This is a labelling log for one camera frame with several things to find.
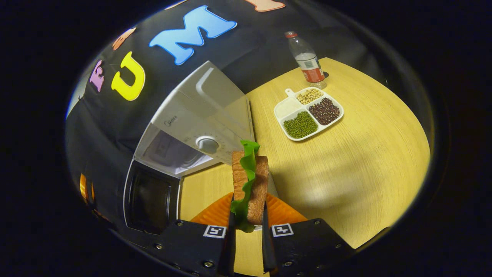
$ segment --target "lettuce leaf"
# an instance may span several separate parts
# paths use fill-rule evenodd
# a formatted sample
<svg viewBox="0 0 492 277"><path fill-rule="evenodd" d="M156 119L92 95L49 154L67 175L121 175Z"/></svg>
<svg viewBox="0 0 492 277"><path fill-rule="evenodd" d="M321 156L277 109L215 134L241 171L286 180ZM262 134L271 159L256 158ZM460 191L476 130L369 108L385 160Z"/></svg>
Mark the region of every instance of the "lettuce leaf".
<svg viewBox="0 0 492 277"><path fill-rule="evenodd" d="M235 214L236 229L251 233L254 230L254 225L247 220L247 210L249 198L251 196L251 188L256 179L256 153L258 153L260 145L249 140L241 140L241 144L245 149L245 155L239 162L246 171L248 182L243 185L245 197L241 200L234 200L231 203L231 212Z"/></svg>

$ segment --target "white compartment tray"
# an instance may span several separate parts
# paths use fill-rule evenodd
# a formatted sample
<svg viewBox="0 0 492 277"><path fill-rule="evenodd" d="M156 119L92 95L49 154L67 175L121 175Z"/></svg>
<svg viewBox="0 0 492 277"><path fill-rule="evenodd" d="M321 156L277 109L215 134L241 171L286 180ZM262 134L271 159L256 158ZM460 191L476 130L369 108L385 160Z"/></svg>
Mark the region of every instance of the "white compartment tray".
<svg viewBox="0 0 492 277"><path fill-rule="evenodd" d="M315 89L315 90L318 90L318 91L321 91L321 93L323 94L321 97L319 97L318 99L315 99L313 100L312 102L304 105L302 104L301 102L299 102L299 100L297 100L297 96L309 89ZM274 114L275 114L275 118L277 119L278 121L278 124L280 125L280 127L282 128L284 134L291 140L294 140L294 141L300 141L300 140L303 140L303 139L307 139L319 132L321 132L322 130L330 127L331 125L333 125L335 122L339 121L341 119L341 117L343 116L343 107L340 105L340 103L338 103L335 98L331 97L329 94L327 94L326 92L324 92L323 90L320 90L318 88L315 88L315 87L308 87L308 88L305 88L303 90L300 90L296 93L294 93L291 89L286 89L285 90L285 93L287 94L287 98L280 101L274 108ZM314 105L314 104L317 104L317 103L320 103L323 98L328 98L330 99L332 102L333 102L333 105L337 106L339 109L340 109L340 115L332 122L330 122L328 125L321 125L318 120L316 120L316 118L311 114L311 112L309 111L309 107ZM318 125L318 129L316 131L314 131L313 133L305 136L305 137L302 137L302 138L293 138L291 137L287 131L285 130L284 126L283 126L283 123L285 120L289 120L289 119L293 119L297 116L298 113L302 112L302 111L307 111L307 113L311 116L311 118L313 118L313 120L316 122L316 124Z"/></svg>

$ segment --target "yellow letter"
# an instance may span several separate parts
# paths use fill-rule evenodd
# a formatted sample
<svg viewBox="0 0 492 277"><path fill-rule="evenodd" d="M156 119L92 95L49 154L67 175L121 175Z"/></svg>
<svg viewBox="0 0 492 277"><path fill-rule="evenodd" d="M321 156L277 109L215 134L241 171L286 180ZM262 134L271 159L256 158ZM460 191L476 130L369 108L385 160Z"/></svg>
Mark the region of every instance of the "yellow letter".
<svg viewBox="0 0 492 277"><path fill-rule="evenodd" d="M120 72L116 72L111 82L111 89L116 90L123 98L128 101L137 99L144 88L145 72L143 67L131 57L131 51L123 58L121 68L128 68L135 75L135 83L132 86L127 85L120 77Z"/></svg>

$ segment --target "black fabric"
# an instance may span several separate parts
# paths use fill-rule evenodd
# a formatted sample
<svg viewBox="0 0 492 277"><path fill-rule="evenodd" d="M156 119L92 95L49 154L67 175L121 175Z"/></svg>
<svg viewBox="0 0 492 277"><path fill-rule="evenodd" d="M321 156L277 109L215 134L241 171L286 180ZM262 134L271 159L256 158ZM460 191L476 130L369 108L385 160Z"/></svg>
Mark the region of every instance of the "black fabric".
<svg viewBox="0 0 492 277"><path fill-rule="evenodd" d="M202 5L226 20L236 21L237 27L213 39L206 38L202 30L205 45L183 44L192 47L194 54L180 66L164 49L149 47L159 32L183 29L183 16ZM101 91L97 92L87 80L83 99L66 121L72 179L78 185L83 173L93 180L98 211L111 221L122 214L118 197L123 193L131 157L143 131L172 89L207 60L247 93L298 66L283 35L295 30L312 45L318 58L335 59L385 82L375 56L349 28L329 14L320 19L316 9L304 6L302 1L286 1L285 8L260 13L246 1L187 1L138 23L135 32L116 51L112 49L116 37L109 38L107 47L90 64L93 68L98 60L103 61L105 79ZM125 100L111 89L117 71L129 85L135 79L127 68L120 67L129 51L146 75L144 88L134 101Z"/></svg>

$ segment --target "midea logo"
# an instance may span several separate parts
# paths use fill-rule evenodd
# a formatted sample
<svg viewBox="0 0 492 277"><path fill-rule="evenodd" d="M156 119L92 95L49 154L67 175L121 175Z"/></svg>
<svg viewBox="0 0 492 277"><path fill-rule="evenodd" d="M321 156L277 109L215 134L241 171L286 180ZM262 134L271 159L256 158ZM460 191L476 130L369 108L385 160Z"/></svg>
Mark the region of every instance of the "midea logo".
<svg viewBox="0 0 492 277"><path fill-rule="evenodd" d="M167 121L164 121L164 125L166 125L167 127L171 127L171 125L173 124L173 122L178 119L177 116L173 116L173 118L167 120Z"/></svg>

